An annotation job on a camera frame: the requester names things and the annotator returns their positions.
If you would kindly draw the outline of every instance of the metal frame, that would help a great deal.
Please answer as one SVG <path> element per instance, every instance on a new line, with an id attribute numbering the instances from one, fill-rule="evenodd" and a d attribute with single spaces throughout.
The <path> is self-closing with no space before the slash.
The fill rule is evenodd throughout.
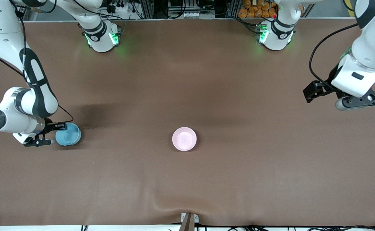
<path id="1" fill-rule="evenodd" d="M 140 0 L 144 19 L 153 19 L 154 2 L 150 0 Z"/>

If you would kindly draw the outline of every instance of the cable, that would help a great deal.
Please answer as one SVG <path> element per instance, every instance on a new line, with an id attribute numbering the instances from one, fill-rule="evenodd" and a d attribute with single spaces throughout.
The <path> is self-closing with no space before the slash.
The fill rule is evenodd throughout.
<path id="1" fill-rule="evenodd" d="M 337 31 L 335 31 L 335 32 L 333 32 L 333 33 L 327 35 L 325 38 L 323 38 L 323 39 L 322 39 L 322 40 L 316 45 L 316 47 L 313 49 L 312 54 L 311 54 L 311 56 L 310 56 L 310 60 L 309 60 L 309 70 L 310 70 L 310 72 L 312 73 L 312 75 L 313 75 L 317 80 L 319 80 L 321 83 L 323 83 L 324 85 L 326 85 L 328 88 L 330 88 L 331 90 L 333 90 L 333 91 L 335 91 L 335 92 L 340 92 L 340 90 L 339 90 L 339 89 L 336 89 L 336 88 L 333 88 L 330 84 L 328 84 L 327 82 L 323 81 L 323 79 L 321 79 L 319 76 L 317 76 L 317 74 L 313 71 L 313 69 L 312 69 L 312 60 L 313 60 L 313 57 L 314 57 L 314 55 L 315 55 L 315 52 L 316 52 L 317 48 L 318 48 L 318 47 L 319 47 L 324 41 L 326 41 L 326 39 L 330 38 L 331 36 L 333 36 L 333 35 L 335 35 L 335 34 L 337 34 L 337 33 L 339 33 L 339 32 L 342 32 L 342 31 L 344 31 L 344 30 L 347 30 L 347 29 L 353 28 L 353 27 L 355 27 L 355 26 L 357 26 L 357 23 L 355 23 L 355 24 L 353 24 L 353 25 L 346 26 L 345 28 L 339 29 L 339 30 L 337 30 Z"/>
<path id="2" fill-rule="evenodd" d="M 347 5 L 346 0 L 342 0 L 342 1 L 343 1 L 344 6 L 345 6 L 348 10 L 353 11 L 353 9 L 350 8 L 350 7 Z"/>
<path id="3" fill-rule="evenodd" d="M 165 5 L 166 0 L 162 0 L 162 6 L 165 6 L 165 8 L 162 9 L 162 13 L 166 16 L 166 18 L 168 18 L 168 19 L 177 19 L 177 18 L 179 18 L 180 16 L 182 16 L 185 13 L 185 10 L 186 10 L 185 0 L 180 0 L 180 1 L 182 2 L 181 5 L 180 5 L 180 13 L 176 17 L 171 17 L 171 16 L 169 16 L 165 12 L 165 9 L 168 8 L 168 6 Z"/>
<path id="4" fill-rule="evenodd" d="M 15 10 L 17 10 L 17 6 L 11 1 L 9 0 L 9 2 L 15 7 Z M 0 59 L 0 61 L 2 63 L 4 63 L 6 66 L 10 67 L 12 70 L 14 70 L 15 72 L 17 72 L 18 74 L 20 74 L 23 79 L 26 81 L 25 79 L 25 57 L 26 57 L 26 30 L 25 30 L 25 24 L 23 23 L 23 20 L 22 18 L 19 18 L 19 20 L 21 21 L 21 24 L 22 24 L 22 30 L 23 30 L 23 59 L 22 59 L 22 73 L 20 73 L 19 71 L 17 71 L 16 69 L 14 69 L 12 66 L 10 66 L 9 64 L 5 63 L 2 59 Z M 68 121 L 64 121 L 64 122 L 59 122 L 59 123 L 69 123 L 69 122 L 72 122 L 73 121 L 73 116 L 68 112 L 66 111 L 63 107 L 61 107 L 61 105 L 58 105 L 58 107 L 60 107 L 63 111 L 66 112 L 66 114 L 68 114 L 71 118 L 71 120 L 68 120 Z M 85 225 L 85 229 L 83 231 L 86 231 L 88 229 L 88 226 Z"/>
<path id="5" fill-rule="evenodd" d="M 55 0 L 54 7 L 50 11 L 44 11 L 42 13 L 52 13 L 56 7 L 57 7 L 57 0 Z"/>
<path id="6" fill-rule="evenodd" d="M 199 6 L 200 8 L 202 8 L 202 9 L 212 9 L 212 8 L 214 8 L 215 1 L 213 2 L 212 5 L 201 5 L 201 4 L 199 3 L 199 1 L 200 1 L 200 0 L 196 0 L 196 5 Z"/>
<path id="7" fill-rule="evenodd" d="M 349 230 L 351 228 L 367 228 L 367 229 L 375 230 L 375 227 L 370 227 L 370 226 L 366 226 L 366 225 L 355 225 L 355 226 L 348 227 L 348 228 L 338 228 L 338 229 L 341 230 L 341 231 L 346 231 L 346 230 Z"/>
<path id="8" fill-rule="evenodd" d="M 35 7 L 30 7 L 30 6 L 15 5 L 14 3 L 12 3 L 12 5 L 15 8 L 20 7 L 20 8 L 28 9 L 28 10 L 33 11 L 33 12 L 37 12 L 37 13 L 52 13 L 54 11 L 54 9 L 57 7 L 57 0 L 55 0 L 55 4 L 50 11 L 45 11 L 45 10 L 41 10 L 41 9 L 38 9 L 38 8 L 35 8 Z"/>
<path id="9" fill-rule="evenodd" d="M 126 24 L 127 24 L 127 20 L 125 21 L 123 28 L 120 30 L 120 35 L 123 35 L 123 33 L 125 32 Z"/>
<path id="10" fill-rule="evenodd" d="M 98 12 L 93 12 L 93 11 L 91 11 L 91 10 L 88 10 L 88 9 L 86 9 L 85 7 L 83 7 L 81 4 L 79 4 L 78 3 L 78 1 L 76 1 L 76 0 L 72 0 L 72 1 L 74 1 L 78 6 L 80 6 L 82 9 L 84 9 L 84 10 L 86 10 L 87 12 L 91 12 L 91 13 L 94 13 L 94 14 L 99 14 L 99 15 L 103 15 L 103 16 L 106 16 L 106 17 L 115 17 L 115 18 L 118 18 L 118 19 L 121 19 L 121 20 L 124 20 L 124 19 L 122 19 L 121 17 L 119 17 L 119 16 L 115 16 L 115 15 L 108 15 L 108 14 L 104 14 L 104 13 L 98 13 Z"/>
<path id="11" fill-rule="evenodd" d="M 136 14 L 139 16 L 140 19 L 143 19 L 142 15 L 139 13 L 139 10 L 136 8 L 136 4 L 134 0 L 130 0 L 130 4 L 132 5 L 133 9 L 135 10 Z"/>
<path id="12" fill-rule="evenodd" d="M 228 18 L 236 19 L 238 22 L 242 23 L 245 26 L 245 28 L 248 29 L 250 32 L 255 33 L 255 34 L 257 33 L 256 31 L 254 31 L 254 30 L 252 30 L 251 28 L 248 27 L 248 25 L 249 26 L 255 26 L 255 24 L 244 22 L 242 19 L 237 18 L 235 16 L 229 16 Z"/>
<path id="13" fill-rule="evenodd" d="M 60 109 L 62 109 L 63 111 L 65 111 L 66 114 L 68 114 L 70 116 L 70 120 L 63 121 L 63 122 L 60 122 L 60 123 L 69 123 L 69 122 L 72 122 L 73 121 L 73 116 L 68 111 L 66 111 L 61 105 L 58 105 L 58 107 L 60 107 Z"/>
<path id="14" fill-rule="evenodd" d="M 269 22 L 274 22 L 273 20 L 269 20 L 269 19 L 267 19 L 265 17 L 259 17 L 259 18 L 265 19 L 266 21 L 269 21 Z"/>

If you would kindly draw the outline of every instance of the snack package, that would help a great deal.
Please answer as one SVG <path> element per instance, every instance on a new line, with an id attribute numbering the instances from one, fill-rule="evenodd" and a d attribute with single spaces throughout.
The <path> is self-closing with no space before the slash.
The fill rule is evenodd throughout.
<path id="1" fill-rule="evenodd" d="M 249 8 L 249 13 L 256 13 L 257 10 L 258 10 L 257 6 L 251 6 L 251 7 Z"/>
<path id="2" fill-rule="evenodd" d="M 269 6 L 270 6 L 269 2 L 265 2 L 264 0 L 259 0 L 257 4 L 258 9 L 261 9 L 261 10 L 268 10 Z"/>
<path id="3" fill-rule="evenodd" d="M 265 2 L 265 4 L 262 6 L 262 10 L 268 10 L 269 6 L 270 6 L 270 4 Z"/>
<path id="4" fill-rule="evenodd" d="M 269 17 L 269 12 L 267 10 L 262 11 L 262 17 L 268 18 Z"/>
<path id="5" fill-rule="evenodd" d="M 270 18 L 273 17 L 273 15 L 276 14 L 276 10 L 274 8 L 270 8 L 268 12 L 269 12 L 269 17 Z"/>
<path id="6" fill-rule="evenodd" d="M 246 9 L 249 9 L 249 7 L 252 6 L 252 2 L 250 0 L 243 0 L 242 3 L 243 3 L 243 7 Z"/>
<path id="7" fill-rule="evenodd" d="M 244 9 L 244 8 L 239 9 L 239 13 L 238 13 L 239 18 L 244 19 L 246 18 L 247 15 L 248 15 L 247 9 Z"/>
<path id="8" fill-rule="evenodd" d="M 257 17 L 261 17 L 262 16 L 262 10 L 261 9 L 258 9 L 255 13 L 255 18 Z"/>

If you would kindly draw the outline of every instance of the brown table surface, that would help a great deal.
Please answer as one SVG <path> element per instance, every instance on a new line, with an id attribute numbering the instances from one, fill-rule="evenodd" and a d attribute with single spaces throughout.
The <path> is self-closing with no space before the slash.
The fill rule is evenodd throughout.
<path id="1" fill-rule="evenodd" d="M 143 225 L 195 212 L 204 225 L 375 225 L 375 107 L 307 104 L 308 60 L 353 20 L 301 20 L 282 51 L 235 21 L 129 22 L 98 54 L 76 23 L 27 23 L 76 146 L 25 148 L 0 133 L 0 225 Z M 330 38 L 313 68 L 327 79 L 360 34 Z M 25 86 L 0 63 L 0 101 Z M 69 117 L 59 111 L 55 120 Z M 191 152 L 171 135 L 198 134 Z"/>

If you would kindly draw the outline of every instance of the black cable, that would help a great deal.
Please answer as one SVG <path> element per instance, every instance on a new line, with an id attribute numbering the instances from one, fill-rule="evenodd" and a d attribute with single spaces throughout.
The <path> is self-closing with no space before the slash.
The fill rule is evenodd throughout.
<path id="1" fill-rule="evenodd" d="M 69 123 L 69 122 L 72 122 L 73 121 L 73 116 L 68 112 L 68 111 L 66 111 L 61 105 L 58 105 L 58 107 L 60 107 L 60 109 L 62 109 L 63 111 L 65 111 L 66 112 L 66 114 L 68 114 L 69 116 L 70 116 L 70 120 L 67 120 L 67 121 L 63 121 L 63 122 L 60 122 L 60 123 Z"/>
<path id="2" fill-rule="evenodd" d="M 136 8 L 136 4 L 133 0 L 130 0 L 130 4 L 132 5 L 133 9 L 135 10 L 136 14 L 139 16 L 140 19 L 143 19 L 142 15 L 139 13 L 139 10 Z"/>
<path id="3" fill-rule="evenodd" d="M 267 20 L 267 21 L 269 21 L 269 22 L 274 22 L 273 20 L 269 20 L 269 19 L 267 19 L 267 18 L 265 18 L 265 17 L 259 17 L 259 18 L 265 19 L 265 20 Z"/>
<path id="4" fill-rule="evenodd" d="M 214 8 L 215 1 L 214 1 L 213 4 L 211 4 L 211 5 L 201 5 L 201 4 L 199 3 L 199 1 L 200 1 L 200 0 L 196 0 L 196 5 L 199 6 L 200 8 L 202 8 L 202 9 L 212 9 L 212 8 Z"/>
<path id="5" fill-rule="evenodd" d="M 248 27 L 248 25 L 249 25 L 249 26 L 255 26 L 255 24 L 251 24 L 251 23 L 248 23 L 248 22 L 244 22 L 242 19 L 237 18 L 237 17 L 235 17 L 235 16 L 229 16 L 228 18 L 236 19 L 236 21 L 242 23 L 242 24 L 245 26 L 245 28 L 248 29 L 250 32 L 255 33 L 255 34 L 257 33 L 256 31 L 254 31 L 254 30 L 252 30 L 251 28 Z"/>
<path id="6" fill-rule="evenodd" d="M 106 16 L 106 17 L 109 17 L 109 16 L 110 16 L 110 17 L 116 17 L 116 18 L 118 18 L 118 19 L 124 20 L 124 19 L 122 19 L 122 18 L 119 17 L 119 16 L 114 16 L 114 15 L 108 15 L 108 14 L 104 14 L 104 13 L 93 12 L 93 11 L 88 10 L 88 9 L 86 9 L 85 7 L 83 7 L 81 4 L 78 3 L 78 1 L 76 1 L 76 0 L 72 0 L 72 1 L 74 1 L 78 6 L 80 6 L 82 9 L 86 10 L 87 12 L 91 12 L 91 13 L 94 13 L 94 14 L 103 15 L 103 16 Z"/>
<path id="7" fill-rule="evenodd" d="M 348 228 L 338 228 L 338 229 L 340 231 L 346 231 L 346 230 L 349 230 L 351 228 L 367 228 L 367 229 L 373 229 L 373 230 L 375 230 L 375 227 L 370 227 L 370 226 L 366 226 L 366 225 L 355 225 L 355 226 L 348 227 Z"/>
<path id="8" fill-rule="evenodd" d="M 350 8 L 350 7 L 347 5 L 346 0 L 342 0 L 342 1 L 343 1 L 344 6 L 345 6 L 348 10 L 353 11 L 353 9 Z"/>
<path id="9" fill-rule="evenodd" d="M 314 55 L 315 55 L 316 50 L 318 49 L 318 47 L 319 47 L 324 41 L 326 41 L 326 39 L 330 38 L 331 36 L 333 36 L 333 35 L 335 35 L 335 34 L 337 34 L 337 33 L 339 33 L 339 32 L 342 32 L 342 31 L 344 31 L 344 30 L 347 30 L 347 29 L 353 28 L 353 27 L 355 27 L 355 26 L 357 26 L 357 23 L 355 23 L 355 24 L 353 24 L 353 25 L 350 25 L 350 26 L 346 26 L 346 27 L 344 27 L 344 28 L 342 28 L 342 29 L 339 29 L 339 30 L 337 30 L 337 31 L 335 31 L 335 32 L 333 32 L 333 33 L 327 35 L 325 38 L 323 38 L 323 39 L 322 39 L 322 40 L 316 45 L 316 47 L 313 49 L 312 54 L 311 54 L 311 56 L 310 56 L 310 60 L 309 60 L 309 70 L 310 70 L 310 72 L 312 73 L 312 75 L 313 75 L 317 80 L 319 80 L 321 83 L 323 83 L 324 85 L 326 85 L 328 88 L 330 88 L 331 90 L 333 90 L 333 91 L 335 91 L 335 92 L 340 92 L 340 90 L 338 90 L 338 89 L 336 89 L 336 88 L 333 88 L 330 84 L 326 83 L 323 79 L 321 79 L 319 76 L 317 76 L 317 74 L 313 71 L 313 69 L 312 69 L 312 60 L 313 60 L 313 57 L 314 57 Z"/>
<path id="10" fill-rule="evenodd" d="M 22 30 L 23 30 L 23 59 L 22 59 L 22 74 L 23 77 L 25 78 L 25 58 L 26 58 L 26 31 L 25 31 L 25 24 L 23 23 L 23 20 L 20 19 L 21 24 L 22 24 Z"/>
<path id="11" fill-rule="evenodd" d="M 17 6 L 11 0 L 9 0 L 9 2 L 15 7 L 15 10 L 17 10 Z M 19 20 L 21 21 L 22 30 L 23 30 L 23 62 L 22 62 L 23 69 L 22 69 L 22 73 L 20 73 L 19 71 L 17 71 L 15 68 L 13 68 L 12 66 L 10 66 L 9 64 L 5 63 L 1 58 L 0 58 L 0 61 L 3 64 L 5 64 L 6 66 L 8 66 L 9 68 L 11 68 L 12 70 L 14 70 L 19 75 L 21 75 L 23 77 L 23 79 L 26 81 L 26 79 L 25 79 L 25 67 L 24 67 L 24 65 L 25 65 L 25 56 L 26 56 L 26 30 L 25 30 L 25 24 L 23 23 L 23 20 L 21 18 L 19 18 Z M 59 123 L 69 123 L 69 122 L 72 122 L 73 121 L 73 116 L 68 111 L 66 111 L 63 107 L 61 107 L 61 105 L 58 105 L 58 107 L 60 107 L 63 111 L 65 111 L 66 114 L 68 114 L 70 116 L 70 118 L 71 118 L 71 120 L 64 121 L 64 122 L 59 122 Z"/>
<path id="12" fill-rule="evenodd" d="M 56 7 L 57 7 L 57 0 L 55 0 L 54 7 L 50 11 L 44 11 L 42 13 L 52 13 Z"/>
<path id="13" fill-rule="evenodd" d="M 165 15 L 165 17 L 167 19 L 177 19 L 179 18 L 180 16 L 182 16 L 184 13 L 185 13 L 185 10 L 186 10 L 186 3 L 185 3 L 185 0 L 180 0 L 182 3 L 180 5 L 180 13 L 176 16 L 176 17 L 171 17 L 169 16 L 165 10 L 168 8 L 168 6 L 165 5 L 167 0 L 162 0 L 162 6 L 165 6 L 164 8 L 162 8 L 162 13 Z"/>

